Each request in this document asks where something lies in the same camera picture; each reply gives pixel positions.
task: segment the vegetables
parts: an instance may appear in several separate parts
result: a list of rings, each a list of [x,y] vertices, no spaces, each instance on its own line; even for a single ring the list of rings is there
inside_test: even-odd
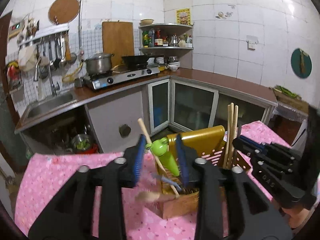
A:
[[[78,150],[85,150],[90,146],[90,143],[88,142],[88,140],[84,140],[82,142],[79,142],[78,144],[76,144],[76,148]]]

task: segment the kitchen counter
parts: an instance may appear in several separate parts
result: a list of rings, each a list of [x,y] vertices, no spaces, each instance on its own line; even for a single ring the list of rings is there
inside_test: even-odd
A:
[[[50,119],[54,116],[67,112],[76,107],[85,105],[92,101],[104,98],[106,96],[127,90],[148,83],[156,82],[159,80],[174,78],[179,80],[188,80],[189,82],[194,82],[195,84],[201,85],[210,85],[219,91],[233,91],[239,95],[246,95],[250,98],[265,102],[267,104],[277,106],[277,100],[272,90],[267,87],[237,79],[234,77],[224,76],[220,74],[215,74],[211,72],[195,70],[195,69],[186,69],[179,68],[178,71],[172,72],[169,70],[160,72],[156,75],[151,75],[147,77],[142,77],[134,79],[131,81],[123,82],[120,84],[115,84],[107,88],[103,88],[97,91],[93,91],[87,87],[83,88],[73,88],[73,92],[76,94],[77,101],[68,104],[65,107],[61,107],[56,111],[51,111],[47,114],[37,117],[36,119],[31,119],[29,121],[25,120],[24,113],[18,122],[15,133],[19,133],[27,128],[30,128],[36,124],[39,124],[47,119]]]

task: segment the stack of plates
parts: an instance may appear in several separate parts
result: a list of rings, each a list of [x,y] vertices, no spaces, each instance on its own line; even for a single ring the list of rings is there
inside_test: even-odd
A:
[[[174,65],[174,66],[180,67],[180,62],[179,61],[178,62],[171,62],[171,63],[169,63],[169,65]]]
[[[160,64],[164,64],[164,57],[156,57],[156,62],[159,62]]]

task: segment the utensil rack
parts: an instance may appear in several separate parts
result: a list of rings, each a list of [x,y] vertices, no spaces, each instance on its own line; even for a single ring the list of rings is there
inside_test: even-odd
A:
[[[34,44],[41,44],[44,41],[53,40],[53,37],[56,35],[60,36],[60,34],[64,35],[69,31],[69,24],[59,24],[53,25],[47,28],[43,28],[37,31],[34,37],[30,37],[27,40],[23,40],[18,46],[19,50],[25,47],[29,47]]]

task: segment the cabinet door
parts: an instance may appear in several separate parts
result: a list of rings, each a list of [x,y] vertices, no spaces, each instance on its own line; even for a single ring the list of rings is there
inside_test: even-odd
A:
[[[254,121],[263,121],[265,113],[268,107],[257,106],[255,104],[227,96],[224,94],[219,94],[218,105],[216,110],[215,119],[213,125],[223,125],[225,130],[227,130],[228,123],[228,105],[234,103],[239,106],[238,112],[238,125],[244,125]]]
[[[212,127],[218,91],[172,81],[171,124],[185,131]]]
[[[148,86],[150,125],[153,135],[169,125],[169,79]]]

